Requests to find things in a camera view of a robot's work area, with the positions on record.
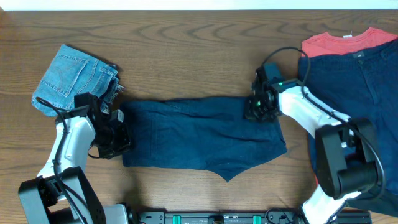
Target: folded jeans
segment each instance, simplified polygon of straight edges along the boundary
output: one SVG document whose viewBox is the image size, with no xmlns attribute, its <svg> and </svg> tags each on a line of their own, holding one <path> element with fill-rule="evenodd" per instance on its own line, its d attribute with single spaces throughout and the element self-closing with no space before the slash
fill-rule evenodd
<svg viewBox="0 0 398 224">
<path fill-rule="evenodd" d="M 117 95 L 116 92 L 122 88 L 117 74 L 114 66 L 62 45 L 33 93 L 32 104 L 47 116 L 57 114 L 51 108 L 37 102 L 37 96 L 65 110 L 74 108 L 75 95 L 86 92 L 111 104 Z M 101 110 L 109 110 L 106 103 L 101 105 Z"/>
</svg>

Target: navy pants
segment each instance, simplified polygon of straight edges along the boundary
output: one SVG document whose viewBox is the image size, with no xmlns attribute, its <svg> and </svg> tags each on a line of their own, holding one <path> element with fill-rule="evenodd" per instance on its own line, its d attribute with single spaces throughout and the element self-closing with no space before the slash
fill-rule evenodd
<svg viewBox="0 0 398 224">
<path fill-rule="evenodd" d="M 307 59 L 301 58 L 299 67 L 303 79 Z M 352 118 L 365 117 L 372 121 L 386 173 L 387 192 L 378 205 L 376 202 L 349 204 L 398 216 L 398 40 L 353 54 L 311 58 L 307 87 L 333 109 Z M 311 138 L 310 154 L 316 170 L 313 142 Z"/>
<path fill-rule="evenodd" d="M 121 105 L 134 147 L 125 166 L 208 170 L 226 181 L 286 152 L 278 120 L 243 119 L 245 98 L 132 101 Z"/>
</svg>

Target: blue jeans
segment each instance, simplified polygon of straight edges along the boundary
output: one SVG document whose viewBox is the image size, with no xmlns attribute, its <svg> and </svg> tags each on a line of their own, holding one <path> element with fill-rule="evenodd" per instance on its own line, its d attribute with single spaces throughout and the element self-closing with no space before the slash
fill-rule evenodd
<svg viewBox="0 0 398 224">
<path fill-rule="evenodd" d="M 111 65 L 86 53 L 62 45 L 49 69 L 33 93 L 32 104 L 47 116 L 56 116 L 51 109 L 37 102 L 39 96 L 58 108 L 74 108 L 73 97 L 90 92 L 107 103 L 112 103 L 116 92 L 121 90 L 118 71 Z M 107 112 L 108 106 L 101 105 Z"/>
<path fill-rule="evenodd" d="M 301 58 L 301 79 L 306 69 L 307 60 Z M 398 216 L 398 40 L 352 54 L 311 58 L 307 87 L 333 109 L 352 118 L 368 118 L 373 123 L 386 173 L 386 194 L 389 199 L 396 198 L 392 208 L 395 211 L 389 214 Z M 313 141 L 311 138 L 309 145 L 316 170 Z"/>
<path fill-rule="evenodd" d="M 132 101 L 121 109 L 132 150 L 125 166 L 212 171 L 226 181 L 286 152 L 278 120 L 244 119 L 245 98 Z"/>
</svg>

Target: wood grain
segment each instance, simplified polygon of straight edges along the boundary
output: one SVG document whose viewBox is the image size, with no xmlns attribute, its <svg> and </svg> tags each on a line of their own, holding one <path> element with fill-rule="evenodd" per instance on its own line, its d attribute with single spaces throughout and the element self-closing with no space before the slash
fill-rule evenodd
<svg viewBox="0 0 398 224">
<path fill-rule="evenodd" d="M 34 178 L 55 139 L 53 118 L 32 93 L 61 44 L 120 67 L 126 88 L 116 100 L 245 96 L 271 51 L 300 47 L 328 31 L 358 35 L 369 26 L 398 33 L 396 11 L 91 11 L 0 12 L 0 222 L 26 223 L 17 190 Z M 276 55 L 286 77 L 299 54 Z M 280 118 L 289 152 L 226 183 L 198 170 L 123 167 L 120 158 L 88 160 L 86 175 L 103 205 L 134 208 L 259 211 L 298 207 L 315 188 L 307 134 Z M 372 214 L 375 223 L 398 219 Z"/>
</svg>

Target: black base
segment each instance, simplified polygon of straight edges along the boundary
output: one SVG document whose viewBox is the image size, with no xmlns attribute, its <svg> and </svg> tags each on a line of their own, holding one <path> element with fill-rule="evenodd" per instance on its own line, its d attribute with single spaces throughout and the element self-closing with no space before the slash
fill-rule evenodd
<svg viewBox="0 0 398 224">
<path fill-rule="evenodd" d="M 164 213 L 142 212 L 140 224 L 305 224 L 298 213 L 284 208 L 266 213 Z M 369 212 L 341 212 L 332 224 L 371 224 Z"/>
</svg>

